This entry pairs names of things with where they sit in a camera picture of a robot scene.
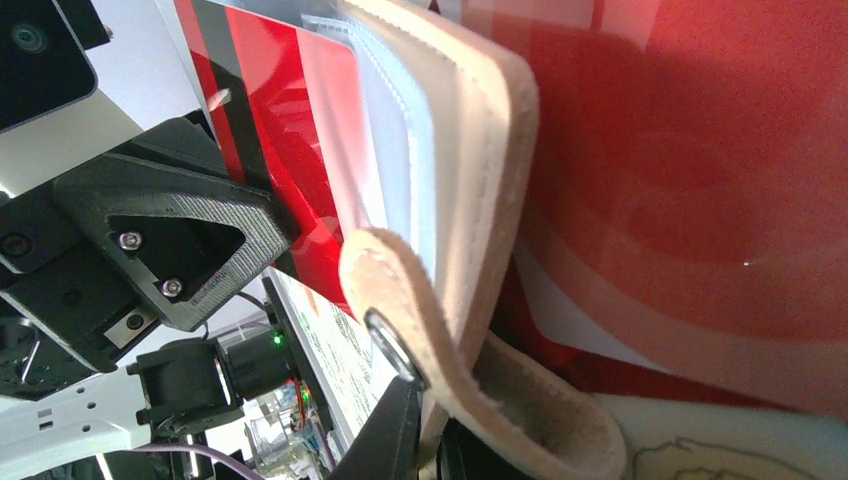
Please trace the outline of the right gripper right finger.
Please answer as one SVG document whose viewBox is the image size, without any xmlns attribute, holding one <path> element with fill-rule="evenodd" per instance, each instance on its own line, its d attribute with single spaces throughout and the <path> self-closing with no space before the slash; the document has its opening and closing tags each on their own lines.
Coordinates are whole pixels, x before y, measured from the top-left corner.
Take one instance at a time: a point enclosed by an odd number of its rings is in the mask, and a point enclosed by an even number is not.
<svg viewBox="0 0 848 480">
<path fill-rule="evenodd" d="M 437 453 L 439 480 L 530 480 L 455 419 L 445 426 Z"/>
</svg>

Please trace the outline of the beige card holder wallet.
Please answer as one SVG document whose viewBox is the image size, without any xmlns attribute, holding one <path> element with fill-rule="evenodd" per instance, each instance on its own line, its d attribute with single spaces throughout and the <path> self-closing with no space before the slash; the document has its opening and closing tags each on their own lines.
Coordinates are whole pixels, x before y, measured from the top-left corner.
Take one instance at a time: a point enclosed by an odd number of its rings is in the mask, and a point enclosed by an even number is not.
<svg viewBox="0 0 848 480">
<path fill-rule="evenodd" d="M 347 34 L 368 97 L 405 121 L 388 159 L 409 168 L 410 224 L 347 234 L 339 273 L 354 315 L 376 313 L 425 378 L 419 464 L 453 420 L 532 478 L 620 478 L 612 415 L 490 329 L 537 136 L 527 62 L 407 1 L 338 1 L 304 21 Z"/>
</svg>

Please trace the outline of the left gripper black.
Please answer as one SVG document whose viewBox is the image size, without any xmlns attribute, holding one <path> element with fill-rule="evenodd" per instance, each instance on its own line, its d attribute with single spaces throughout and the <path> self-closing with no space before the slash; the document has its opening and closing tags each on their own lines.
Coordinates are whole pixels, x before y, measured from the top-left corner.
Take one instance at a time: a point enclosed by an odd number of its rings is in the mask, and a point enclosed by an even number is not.
<svg viewBox="0 0 848 480">
<path fill-rule="evenodd" d="M 195 330 L 288 250 L 292 215 L 225 175 L 207 132 L 171 119 L 4 204 L 2 395 L 113 371 L 128 315 Z"/>
</svg>

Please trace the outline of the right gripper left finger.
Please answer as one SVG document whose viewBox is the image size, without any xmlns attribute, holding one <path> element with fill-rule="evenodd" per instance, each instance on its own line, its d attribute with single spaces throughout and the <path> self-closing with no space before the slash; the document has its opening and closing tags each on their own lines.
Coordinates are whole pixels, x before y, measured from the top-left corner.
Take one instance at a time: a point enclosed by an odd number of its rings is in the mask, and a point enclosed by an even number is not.
<svg viewBox="0 0 848 480">
<path fill-rule="evenodd" d="M 420 417 L 417 386 L 393 379 L 329 479 L 416 479 Z"/>
</svg>

